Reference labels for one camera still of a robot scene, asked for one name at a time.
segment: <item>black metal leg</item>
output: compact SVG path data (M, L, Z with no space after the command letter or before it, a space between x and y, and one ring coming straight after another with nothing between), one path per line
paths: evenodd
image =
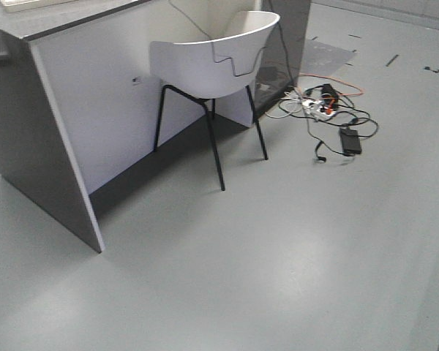
M158 149L158 142L160 140L160 131L161 131L161 118L162 118L162 109L164 108L164 98L166 95L166 89L169 88L169 86L163 86L161 90L161 100L160 100L160 107L158 109L158 121L156 124L156 135L154 136L154 145L153 145L153 152L156 152Z
M213 99L213 102L212 102L212 110L211 110L211 112L208 111L208 108L206 107L205 102L202 102L201 105L203 106L203 109L205 110L206 125L208 127L208 134L210 136L211 148L213 149L214 161L215 161L215 163L217 165L219 184L221 185L221 190L225 191L226 187L225 187L225 180L222 177L220 156L218 154L217 142L216 142L216 139L214 137L213 125L211 124L211 120L212 120L212 118L214 116L214 99Z
M263 158L269 159L269 155L266 152L265 141L263 141L262 129L260 128L260 123L258 122L257 110L255 109L254 99L252 98L252 92L250 87L246 86L247 96L249 97L250 108L252 109L252 118L257 127L258 138L260 139L260 145L262 146Z
M186 92L176 88L175 86L172 86L170 84L166 84L165 86L162 87L162 91L161 91L161 100L160 100L160 108L158 110L158 121L157 121L157 125L156 125L156 135L154 137L154 147L153 147L153 151L156 152L157 147L158 147L158 141L160 138L160 130L161 130L161 118L162 118L162 109L164 107L164 101L165 101L165 94L166 94L166 90L170 89L172 91L175 91L177 94L182 95L183 97L199 104L200 106L203 107L203 109L205 110L205 118L206 118L206 123L208 126L208 132L209 132L209 137L210 137L210 143L211 143L211 148L213 149L213 155L214 155L214 161L216 163L217 166L217 172L218 172L218 177L219 177L219 183L221 184L221 190L225 191L225 181L222 177L222 170L221 170L221 164L220 164L220 156L218 154L218 147L217 147L217 142L216 139L214 137L214 132L213 132L213 126L211 124L211 116L214 115L214 109L215 109L215 101L213 99L212 102L212 112L210 113L208 111L208 107L206 106L206 101L208 101L207 99L197 99L195 97L193 97L192 95L187 94Z
M216 99L211 99L211 119L213 120L217 114L216 114Z

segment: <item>chair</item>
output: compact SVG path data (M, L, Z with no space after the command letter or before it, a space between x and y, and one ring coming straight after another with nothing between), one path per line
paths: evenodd
M237 12L223 37L203 42L151 42L151 73L162 80L160 108L154 150L160 136L162 109L167 89L201 105L207 127L221 190L225 190L220 158L211 120L215 116L215 99L247 90L264 159L268 159L263 135L249 84L257 75L261 54L279 15L264 11ZM211 100L211 110L207 102Z

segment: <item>gray floor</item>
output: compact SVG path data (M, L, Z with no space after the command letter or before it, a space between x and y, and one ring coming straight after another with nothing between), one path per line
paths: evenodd
M438 348L439 32L315 5L307 36L358 53L363 154L262 118L264 162L219 119L220 192L200 121L93 196L100 255L0 178L0 351Z

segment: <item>gray desk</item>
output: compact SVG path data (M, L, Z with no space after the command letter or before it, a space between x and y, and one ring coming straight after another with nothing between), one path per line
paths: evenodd
M213 32L232 13L261 6L181 3ZM166 0L78 0L14 13L0 4L0 173L97 252L104 243L89 194L151 152L160 92L148 62L155 39L202 34ZM234 110L248 125L246 101L231 96L217 109ZM183 101L166 113L173 118L161 142L202 115Z

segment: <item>wall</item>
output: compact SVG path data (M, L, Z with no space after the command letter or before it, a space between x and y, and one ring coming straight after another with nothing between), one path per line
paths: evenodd
M313 2L439 29L439 0L313 0Z

